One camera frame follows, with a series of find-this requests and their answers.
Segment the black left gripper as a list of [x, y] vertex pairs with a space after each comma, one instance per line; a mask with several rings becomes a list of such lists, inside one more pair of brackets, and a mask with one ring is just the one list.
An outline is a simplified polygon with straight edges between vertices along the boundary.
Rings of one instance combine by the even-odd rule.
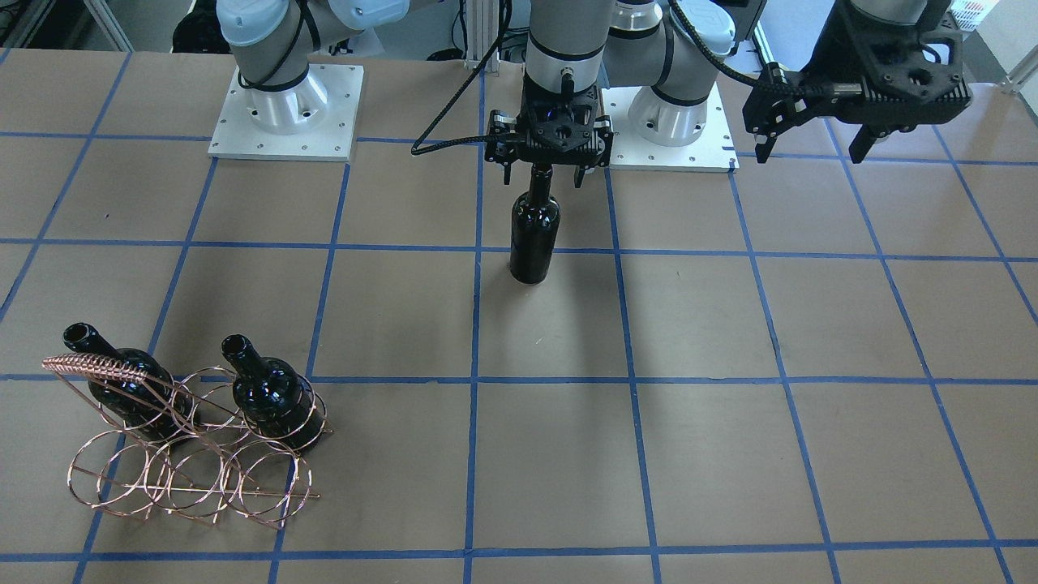
[[852, 163], [903, 127], [952, 121], [972, 103], [963, 40], [946, 4], [834, 4], [804, 69], [766, 64], [743, 105], [757, 162], [817, 116], [861, 123]]

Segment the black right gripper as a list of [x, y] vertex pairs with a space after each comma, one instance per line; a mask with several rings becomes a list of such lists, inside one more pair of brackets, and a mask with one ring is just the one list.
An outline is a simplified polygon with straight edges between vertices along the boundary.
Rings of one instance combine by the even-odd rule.
[[599, 116], [599, 98], [594, 84], [559, 95], [523, 78], [519, 115], [490, 112], [483, 160], [503, 167], [506, 186], [518, 160], [573, 165], [573, 185], [581, 189], [590, 171], [611, 163], [614, 131], [611, 115]]

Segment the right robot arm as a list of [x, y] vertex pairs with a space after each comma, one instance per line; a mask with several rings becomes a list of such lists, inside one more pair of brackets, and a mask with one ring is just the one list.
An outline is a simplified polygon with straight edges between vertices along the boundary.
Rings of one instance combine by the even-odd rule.
[[[511, 1], [218, 1], [217, 31], [236, 69], [208, 152], [222, 159], [345, 161], [362, 74], [315, 64], [320, 54], [415, 60], [445, 49], [470, 69], [496, 69]], [[516, 114], [493, 112], [471, 137], [489, 162], [570, 165], [576, 182], [607, 165], [609, 118], [597, 80], [611, 26], [608, 1], [523, 1], [524, 78]]]

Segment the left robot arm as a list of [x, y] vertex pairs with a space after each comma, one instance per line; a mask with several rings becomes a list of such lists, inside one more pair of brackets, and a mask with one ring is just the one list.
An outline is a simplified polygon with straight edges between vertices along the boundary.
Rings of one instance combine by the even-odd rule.
[[703, 79], [723, 75], [750, 88], [742, 108], [757, 162], [767, 162], [778, 136], [815, 118], [859, 132], [847, 148], [853, 163], [894, 133], [953, 121], [972, 103], [960, 51], [965, 34], [949, 1], [837, 1], [804, 67], [774, 60], [759, 28], [752, 40], [757, 77], [731, 69], [706, 41], [706, 22], [689, 4], [671, 2], [665, 30], [693, 48]]

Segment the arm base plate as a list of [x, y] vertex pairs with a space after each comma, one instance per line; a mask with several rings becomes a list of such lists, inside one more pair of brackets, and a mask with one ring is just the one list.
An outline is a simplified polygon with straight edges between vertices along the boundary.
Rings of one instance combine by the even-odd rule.
[[295, 88], [261, 92], [234, 75], [208, 155], [349, 163], [364, 80], [360, 64], [312, 64]]
[[612, 169], [738, 170], [738, 155], [717, 86], [711, 88], [705, 102], [693, 106], [665, 102], [651, 88], [607, 88], [601, 96], [613, 130]]

